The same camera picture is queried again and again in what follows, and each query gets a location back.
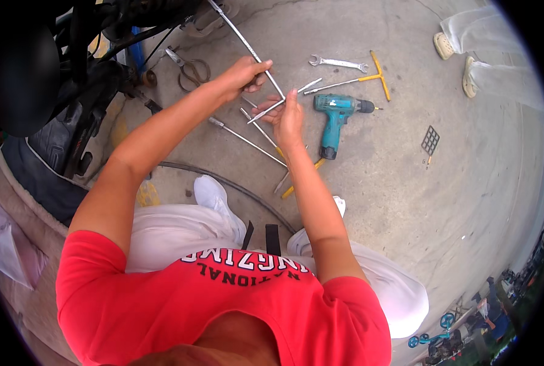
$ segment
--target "red t-shirt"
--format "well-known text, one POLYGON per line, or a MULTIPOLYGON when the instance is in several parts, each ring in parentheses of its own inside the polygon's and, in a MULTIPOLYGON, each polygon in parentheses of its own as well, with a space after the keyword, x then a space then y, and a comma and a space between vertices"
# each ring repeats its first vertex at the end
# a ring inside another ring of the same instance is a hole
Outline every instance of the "red t-shirt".
POLYGON ((126 256, 91 231, 69 235, 56 278, 58 323, 84 365, 124 365, 194 343, 228 311, 264 321, 289 365, 389 365, 389 328, 371 287, 354 277, 321 285, 274 255, 210 249, 157 272, 125 274, 126 256))

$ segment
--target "white sneaker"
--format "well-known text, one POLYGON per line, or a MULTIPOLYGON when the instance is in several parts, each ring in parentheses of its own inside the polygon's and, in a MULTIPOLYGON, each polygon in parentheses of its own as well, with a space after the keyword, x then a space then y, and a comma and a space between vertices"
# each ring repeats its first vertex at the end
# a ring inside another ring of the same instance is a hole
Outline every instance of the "white sneaker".
MULTIPOLYGON (((337 208, 339 209, 339 213, 341 214, 342 218, 345 214, 345 200, 339 196, 333 196, 333 199, 337 204, 337 208)), ((300 229, 296 234, 291 236, 291 238, 288 240, 288 244, 286 245, 286 251, 289 255, 312 257, 311 240, 308 238, 308 235, 306 235, 304 228, 300 229)))
POLYGON ((246 224, 235 215, 227 205, 225 188, 211 176, 203 175, 195 179, 195 200, 199 206, 207 207, 231 218, 235 243, 242 244, 246 236, 246 224))

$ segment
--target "black grid plate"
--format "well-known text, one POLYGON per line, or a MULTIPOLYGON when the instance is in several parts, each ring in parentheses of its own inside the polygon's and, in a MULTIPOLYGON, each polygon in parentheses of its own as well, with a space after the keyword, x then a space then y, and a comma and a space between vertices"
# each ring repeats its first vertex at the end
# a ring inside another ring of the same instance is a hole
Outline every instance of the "black grid plate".
POLYGON ((428 156, 432 156, 432 153, 435 152, 436 145, 439 143, 439 137, 435 129, 429 126, 424 140, 422 140, 422 148, 428 153, 428 156))

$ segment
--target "white pants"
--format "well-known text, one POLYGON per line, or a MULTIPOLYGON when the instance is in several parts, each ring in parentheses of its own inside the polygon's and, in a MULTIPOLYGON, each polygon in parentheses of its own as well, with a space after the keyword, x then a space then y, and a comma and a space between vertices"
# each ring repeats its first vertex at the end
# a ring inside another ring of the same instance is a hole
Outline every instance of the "white pants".
MULTIPOLYGON (((136 209, 126 272, 164 269, 191 253, 210 248, 241 248, 233 221, 198 205, 167 204, 136 209)), ((422 324, 429 304, 425 287, 400 266, 351 242, 371 288, 384 309, 392 338, 406 338, 422 324)), ((316 272, 310 257, 287 257, 316 272)))
MULTIPOLYGON (((444 19, 440 26, 455 53, 497 51, 525 54, 522 42, 493 5, 455 14, 444 19)), ((532 69, 474 62, 467 71, 478 91, 507 97, 544 112, 542 86, 532 69)))

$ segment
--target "blue wheel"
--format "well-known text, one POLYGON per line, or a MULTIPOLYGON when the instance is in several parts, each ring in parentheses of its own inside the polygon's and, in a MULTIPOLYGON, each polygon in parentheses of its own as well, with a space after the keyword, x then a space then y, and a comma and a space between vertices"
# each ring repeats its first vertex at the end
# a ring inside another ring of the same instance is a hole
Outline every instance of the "blue wheel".
POLYGON ((418 337, 414 336, 408 340, 408 347, 414 348, 418 346, 418 337))
POLYGON ((446 313, 442 317, 440 317, 440 326, 444 329, 451 329, 451 326, 454 323, 454 314, 453 313, 446 313))

